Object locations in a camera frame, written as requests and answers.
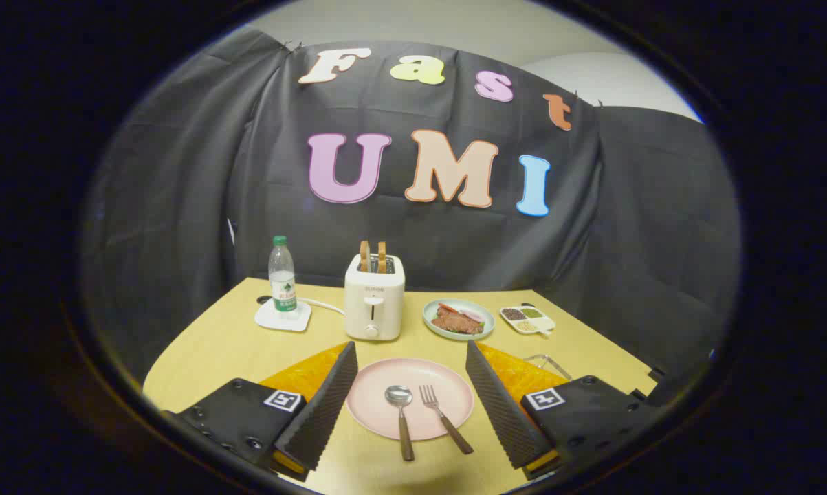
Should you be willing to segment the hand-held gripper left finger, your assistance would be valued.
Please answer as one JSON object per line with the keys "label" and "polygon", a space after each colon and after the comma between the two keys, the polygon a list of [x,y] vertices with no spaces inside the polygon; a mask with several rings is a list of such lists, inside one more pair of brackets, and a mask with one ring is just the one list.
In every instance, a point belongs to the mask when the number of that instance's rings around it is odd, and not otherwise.
{"label": "hand-held gripper left finger", "polygon": [[259,469],[305,481],[317,468],[359,373],[354,342],[331,347],[262,382],[243,378],[166,415]]}

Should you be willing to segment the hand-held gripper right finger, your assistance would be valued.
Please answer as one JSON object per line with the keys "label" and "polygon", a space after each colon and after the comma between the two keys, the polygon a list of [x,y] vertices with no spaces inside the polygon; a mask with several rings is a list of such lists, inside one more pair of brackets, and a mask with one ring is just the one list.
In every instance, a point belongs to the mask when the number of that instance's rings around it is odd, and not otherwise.
{"label": "hand-held gripper right finger", "polygon": [[564,379],[482,342],[465,368],[511,466],[529,480],[576,473],[645,432],[658,408],[593,375]]}

